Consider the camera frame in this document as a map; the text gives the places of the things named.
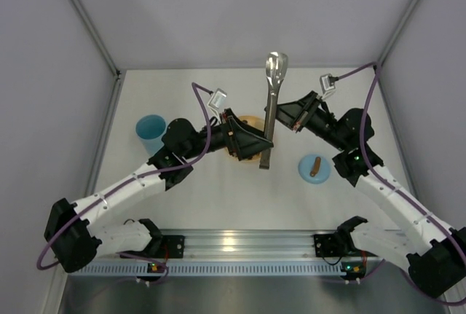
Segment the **metal serving tongs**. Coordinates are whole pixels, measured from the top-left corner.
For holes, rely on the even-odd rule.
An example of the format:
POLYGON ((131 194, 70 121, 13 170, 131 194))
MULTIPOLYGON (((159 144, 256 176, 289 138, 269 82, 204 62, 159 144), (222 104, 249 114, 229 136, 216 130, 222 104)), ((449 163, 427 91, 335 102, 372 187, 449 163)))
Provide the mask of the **metal serving tongs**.
POLYGON ((288 56, 283 52, 270 52, 266 58, 265 74, 268 95, 265 108, 264 135, 272 141, 275 130, 275 117, 277 113, 280 88, 288 70, 288 56))

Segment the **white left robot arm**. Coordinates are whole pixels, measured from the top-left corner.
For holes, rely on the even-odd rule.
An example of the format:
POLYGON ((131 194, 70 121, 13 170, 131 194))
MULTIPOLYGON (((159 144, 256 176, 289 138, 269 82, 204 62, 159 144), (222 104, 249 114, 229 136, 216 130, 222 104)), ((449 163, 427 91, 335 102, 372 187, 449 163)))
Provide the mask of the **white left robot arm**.
POLYGON ((219 123, 201 130, 184 118, 174 119, 163 145, 147 162, 121 181, 73 202, 62 198, 50 211, 44 231, 46 250, 67 273, 81 270, 94 259, 112 254, 149 258, 157 255, 162 233, 150 219, 116 224, 115 216, 146 198, 180 184, 201 156, 226 149, 239 160, 273 147, 264 132, 245 124, 231 109, 219 123))

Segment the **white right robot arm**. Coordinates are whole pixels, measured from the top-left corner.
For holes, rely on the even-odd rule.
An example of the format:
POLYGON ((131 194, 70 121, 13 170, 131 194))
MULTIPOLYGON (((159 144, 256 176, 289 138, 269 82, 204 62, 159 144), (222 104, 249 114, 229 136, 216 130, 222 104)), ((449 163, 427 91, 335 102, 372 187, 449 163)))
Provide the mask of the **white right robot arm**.
POLYGON ((277 106, 276 119, 299 132, 307 129, 337 148, 336 172, 369 197, 402 232, 370 226, 354 216, 332 234, 317 239, 317 254, 351 256, 360 251, 377 255, 406 272, 425 295, 436 299, 465 278, 465 229, 454 229, 428 211, 395 179, 368 145, 374 136, 366 109, 352 108, 340 119, 315 92, 277 106))

